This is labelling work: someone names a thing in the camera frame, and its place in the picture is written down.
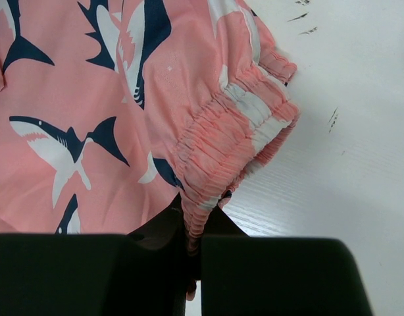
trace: white table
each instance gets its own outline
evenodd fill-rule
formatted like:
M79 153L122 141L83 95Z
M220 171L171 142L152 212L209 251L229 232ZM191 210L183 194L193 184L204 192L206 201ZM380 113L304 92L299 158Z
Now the white table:
M253 236L342 240L375 315L404 316L404 0L247 3L298 65L303 115L225 211Z

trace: shark mouth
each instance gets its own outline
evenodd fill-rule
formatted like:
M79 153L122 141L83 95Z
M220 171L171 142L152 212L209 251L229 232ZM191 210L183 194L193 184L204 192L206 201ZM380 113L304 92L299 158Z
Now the shark mouth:
M28 142L34 142L43 138L50 138L50 135L44 132L39 126L34 124L12 121L13 130Z

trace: shark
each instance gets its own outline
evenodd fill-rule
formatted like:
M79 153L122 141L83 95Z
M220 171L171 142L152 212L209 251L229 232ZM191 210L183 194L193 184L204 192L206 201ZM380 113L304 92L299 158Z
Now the shark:
M144 0L133 12L127 27L130 43L120 40L119 55L122 58L128 89L134 101L145 109L145 79L143 66L151 54L171 35L171 21L163 0ZM123 58L123 50L134 44L132 63Z
M22 36L19 0L0 0L1 11L5 14L13 35L13 42L3 62L3 73L5 73L12 63L19 59L31 59L54 66L54 62L47 54Z
M78 214L78 199L76 194L70 199L55 234L80 234L81 221Z
M99 54L86 61L118 72L116 65L116 47L120 30L114 25L109 12L109 0L91 0L89 8L78 2L82 13L94 29L86 35L98 41L101 46ZM121 20L121 13L113 14Z
M35 153L56 170L52 193L53 207L56 206L64 185L75 172L79 173L85 187L91 189L91 182L82 166L87 144L92 142L99 144L113 157L129 166L114 138L116 117L99 123L82 141L77 137L73 127L65 132L33 117L11 116L9 121L19 136L27 138L28 145Z
M163 178L164 181L171 186L179 187L184 190L183 184L177 178L176 174L173 171L173 168L170 166L166 159L154 158L152 156L152 152L150 151L147 157L147 162L148 169L145 174L138 180L138 183L150 183L155 179L157 174L159 174L161 178Z

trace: navy blue shark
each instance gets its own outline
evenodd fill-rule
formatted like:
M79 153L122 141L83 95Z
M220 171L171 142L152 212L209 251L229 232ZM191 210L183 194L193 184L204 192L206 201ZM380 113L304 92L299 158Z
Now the navy blue shark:
M163 0L145 0L145 32L141 63L139 65L138 80L134 99L139 106L145 108L145 80L143 79L143 65L151 54L171 34L171 21L167 15Z
M167 160L154 158L154 165L158 173L165 182L172 186L179 187L184 190L183 184L177 179L172 167L168 164Z
M116 117L108 118L99 123L93 132L87 133L86 138L83 141L79 140L72 127L70 127L67 132L64 132L54 127L53 125L37 118L13 116L9 117L9 120L11 122L20 122L26 125L25 128L21 128L21 133L37 133L34 128L38 128L39 130L45 132L48 136L53 138L56 142L64 145L65 148L69 150L74 163L77 162L78 158L80 157L87 140L92 140L93 142L99 144L102 148L107 150L112 156L116 157L118 160L129 166L128 161L120 152L114 138L114 123L116 121Z
M12 16L7 16L7 19L13 19L9 22L9 25L14 25L15 37L14 41L9 48L6 59L3 62L3 73L7 68L15 61L19 59L32 59L54 66L54 62L37 46L23 38L20 29L20 10L19 0L7 0Z
M101 34L100 26L98 25L97 19L97 7L103 6L107 11L109 10L109 0L91 0L89 5L89 9L86 9L81 3L79 3L79 7L81 8L83 14L87 18L88 22L92 25L93 29L95 30L92 33L87 33L89 37L98 41L101 46L101 51L97 56L94 58L87 59L86 61L95 64L98 66L103 66L108 69L115 69L115 63L113 58L110 56L109 50L105 45L103 35Z
M76 230L75 232L80 232L78 199L76 198L76 194L74 194L70 199L55 234L68 234L72 233L72 230Z

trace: pink fabric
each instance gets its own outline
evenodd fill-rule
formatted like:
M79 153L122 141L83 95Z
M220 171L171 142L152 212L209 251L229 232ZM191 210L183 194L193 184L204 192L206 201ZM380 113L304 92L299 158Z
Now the pink fabric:
M243 1L0 0L0 232L127 233L180 192L195 251L299 116L274 46Z

